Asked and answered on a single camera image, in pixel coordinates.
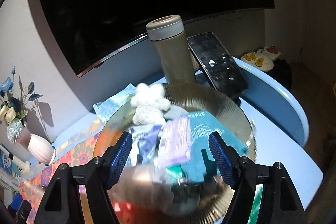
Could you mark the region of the purple tissue pack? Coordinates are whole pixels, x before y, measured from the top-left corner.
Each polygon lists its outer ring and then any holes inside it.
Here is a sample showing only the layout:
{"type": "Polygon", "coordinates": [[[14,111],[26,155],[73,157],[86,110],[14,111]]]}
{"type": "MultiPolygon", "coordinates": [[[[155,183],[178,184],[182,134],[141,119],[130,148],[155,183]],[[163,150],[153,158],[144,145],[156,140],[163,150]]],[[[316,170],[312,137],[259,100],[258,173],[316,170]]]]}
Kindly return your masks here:
{"type": "Polygon", "coordinates": [[[187,115],[166,122],[159,142],[154,165],[160,169],[190,161],[191,129],[187,115]]]}

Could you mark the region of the blue white patterned packet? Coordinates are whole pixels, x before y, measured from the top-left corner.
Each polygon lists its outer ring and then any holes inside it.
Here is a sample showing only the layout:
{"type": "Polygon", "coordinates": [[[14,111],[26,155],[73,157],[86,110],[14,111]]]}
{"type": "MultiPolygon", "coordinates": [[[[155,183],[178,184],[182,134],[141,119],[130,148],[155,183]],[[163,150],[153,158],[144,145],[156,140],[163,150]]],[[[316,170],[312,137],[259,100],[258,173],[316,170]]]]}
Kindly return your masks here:
{"type": "Polygon", "coordinates": [[[132,148],[126,161],[127,166],[153,164],[161,128],[161,125],[154,124],[129,128],[132,137],[132,148]]]}

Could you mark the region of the white plush rabbit toy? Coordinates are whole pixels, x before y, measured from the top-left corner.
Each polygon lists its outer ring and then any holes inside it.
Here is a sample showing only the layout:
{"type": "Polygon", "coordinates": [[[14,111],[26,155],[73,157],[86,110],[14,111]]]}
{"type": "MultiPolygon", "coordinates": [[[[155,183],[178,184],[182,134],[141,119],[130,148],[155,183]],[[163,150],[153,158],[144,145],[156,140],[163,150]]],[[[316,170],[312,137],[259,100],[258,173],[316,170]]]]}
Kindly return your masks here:
{"type": "Polygon", "coordinates": [[[163,113],[171,108],[170,101],[165,97],[165,88],[162,84],[148,86],[140,83],[136,87],[136,94],[130,104],[135,107],[133,123],[138,126],[147,124],[165,126],[163,113]]]}

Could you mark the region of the green foil packet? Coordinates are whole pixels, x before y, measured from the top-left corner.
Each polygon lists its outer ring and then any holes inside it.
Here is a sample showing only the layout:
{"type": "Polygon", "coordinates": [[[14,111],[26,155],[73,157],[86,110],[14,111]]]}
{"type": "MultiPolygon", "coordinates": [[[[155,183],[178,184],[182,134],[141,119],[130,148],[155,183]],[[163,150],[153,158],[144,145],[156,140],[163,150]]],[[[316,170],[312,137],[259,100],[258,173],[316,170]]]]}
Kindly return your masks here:
{"type": "Polygon", "coordinates": [[[252,204],[252,209],[251,209],[249,219],[247,222],[248,224],[256,224],[258,216],[259,216],[262,196],[263,196],[263,185],[257,185],[253,204],[252,204]]]}

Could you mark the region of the white ribbed vase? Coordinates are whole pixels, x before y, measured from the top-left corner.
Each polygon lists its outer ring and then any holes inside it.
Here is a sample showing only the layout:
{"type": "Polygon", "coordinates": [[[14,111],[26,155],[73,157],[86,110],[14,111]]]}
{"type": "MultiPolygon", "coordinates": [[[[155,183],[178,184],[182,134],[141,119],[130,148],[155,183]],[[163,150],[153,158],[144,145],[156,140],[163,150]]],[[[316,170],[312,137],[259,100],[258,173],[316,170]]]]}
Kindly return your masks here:
{"type": "Polygon", "coordinates": [[[31,134],[27,150],[39,163],[45,165],[51,165],[56,156],[56,150],[51,143],[35,134],[31,134]]]}

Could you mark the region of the floral orange table mat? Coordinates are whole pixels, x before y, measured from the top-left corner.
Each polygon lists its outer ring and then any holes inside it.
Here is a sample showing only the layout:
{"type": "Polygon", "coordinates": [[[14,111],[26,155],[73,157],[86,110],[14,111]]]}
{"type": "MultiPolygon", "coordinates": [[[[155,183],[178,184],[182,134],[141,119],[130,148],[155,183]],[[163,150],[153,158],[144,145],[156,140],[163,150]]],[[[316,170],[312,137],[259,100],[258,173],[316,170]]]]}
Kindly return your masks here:
{"type": "Polygon", "coordinates": [[[60,164],[69,166],[86,164],[94,156],[103,154],[96,143],[105,123],[95,118],[91,122],[77,122],[59,135],[52,145],[56,148],[56,158],[51,165],[37,164],[21,179],[19,189],[24,200],[32,207],[27,222],[34,223],[43,194],[60,164]]]}

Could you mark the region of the amber ribbed glass bowl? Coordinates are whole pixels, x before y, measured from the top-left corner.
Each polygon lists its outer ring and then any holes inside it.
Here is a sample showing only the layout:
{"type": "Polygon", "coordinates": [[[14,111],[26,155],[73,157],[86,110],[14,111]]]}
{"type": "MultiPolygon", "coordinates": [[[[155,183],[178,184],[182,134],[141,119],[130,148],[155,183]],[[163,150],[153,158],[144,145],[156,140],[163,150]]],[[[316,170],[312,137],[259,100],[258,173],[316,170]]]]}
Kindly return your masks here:
{"type": "Polygon", "coordinates": [[[129,85],[96,108],[104,122],[94,155],[124,132],[131,151],[108,195],[121,223],[220,223],[234,195],[211,155],[218,132],[241,156],[256,158],[252,125],[225,94],[197,84],[129,85]]]}

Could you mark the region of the blue book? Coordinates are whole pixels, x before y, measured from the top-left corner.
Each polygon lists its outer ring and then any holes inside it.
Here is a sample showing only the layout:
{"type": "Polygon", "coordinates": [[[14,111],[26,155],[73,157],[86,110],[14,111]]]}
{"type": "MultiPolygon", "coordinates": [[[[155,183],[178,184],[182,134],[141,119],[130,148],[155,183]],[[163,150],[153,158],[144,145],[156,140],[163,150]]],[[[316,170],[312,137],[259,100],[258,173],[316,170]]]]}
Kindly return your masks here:
{"type": "Polygon", "coordinates": [[[28,161],[22,161],[9,152],[1,151],[1,168],[13,177],[21,177],[22,173],[30,168],[30,163],[28,161]]]}

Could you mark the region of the blue tissue pack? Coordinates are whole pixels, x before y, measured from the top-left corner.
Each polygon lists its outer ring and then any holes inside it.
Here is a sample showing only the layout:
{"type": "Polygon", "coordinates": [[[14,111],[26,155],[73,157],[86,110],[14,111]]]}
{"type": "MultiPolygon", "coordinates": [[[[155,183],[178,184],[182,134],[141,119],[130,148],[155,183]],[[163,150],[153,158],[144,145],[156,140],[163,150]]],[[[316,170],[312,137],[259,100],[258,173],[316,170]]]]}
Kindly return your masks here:
{"type": "Polygon", "coordinates": [[[93,105],[93,109],[97,117],[106,123],[109,118],[124,104],[127,103],[136,93],[136,88],[132,84],[129,84],[123,90],[117,94],[109,97],[104,102],[98,102],[93,105]]]}

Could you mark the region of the black smartphone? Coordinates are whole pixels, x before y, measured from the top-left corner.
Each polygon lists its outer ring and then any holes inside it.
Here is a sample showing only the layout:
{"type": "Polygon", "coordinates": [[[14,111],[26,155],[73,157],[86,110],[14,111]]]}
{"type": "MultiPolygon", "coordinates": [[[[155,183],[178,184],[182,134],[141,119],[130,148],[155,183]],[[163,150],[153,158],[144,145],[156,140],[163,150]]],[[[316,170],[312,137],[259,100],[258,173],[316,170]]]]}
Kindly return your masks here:
{"type": "Polygon", "coordinates": [[[189,49],[210,87],[237,101],[248,83],[234,58],[213,32],[187,38],[189,49]]]}

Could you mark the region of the plate of orange slices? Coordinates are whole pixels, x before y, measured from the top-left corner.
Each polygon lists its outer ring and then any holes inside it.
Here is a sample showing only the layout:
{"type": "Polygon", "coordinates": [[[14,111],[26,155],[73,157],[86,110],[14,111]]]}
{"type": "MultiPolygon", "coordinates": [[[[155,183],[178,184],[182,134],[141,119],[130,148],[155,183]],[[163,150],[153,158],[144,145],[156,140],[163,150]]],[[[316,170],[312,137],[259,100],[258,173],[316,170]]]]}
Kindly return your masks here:
{"type": "Polygon", "coordinates": [[[263,72],[269,72],[274,68],[273,61],[263,53],[245,53],[240,59],[263,72]]]}

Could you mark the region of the brown thermos bottle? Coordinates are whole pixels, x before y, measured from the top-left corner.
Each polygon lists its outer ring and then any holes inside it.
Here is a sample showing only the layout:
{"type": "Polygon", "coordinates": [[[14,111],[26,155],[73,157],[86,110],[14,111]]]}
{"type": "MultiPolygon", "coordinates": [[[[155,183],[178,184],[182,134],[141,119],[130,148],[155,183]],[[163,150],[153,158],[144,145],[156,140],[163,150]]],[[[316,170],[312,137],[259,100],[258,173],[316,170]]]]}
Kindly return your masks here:
{"type": "Polygon", "coordinates": [[[194,67],[183,21],[179,15],[169,15],[146,25],[169,84],[195,83],[194,67]]]}

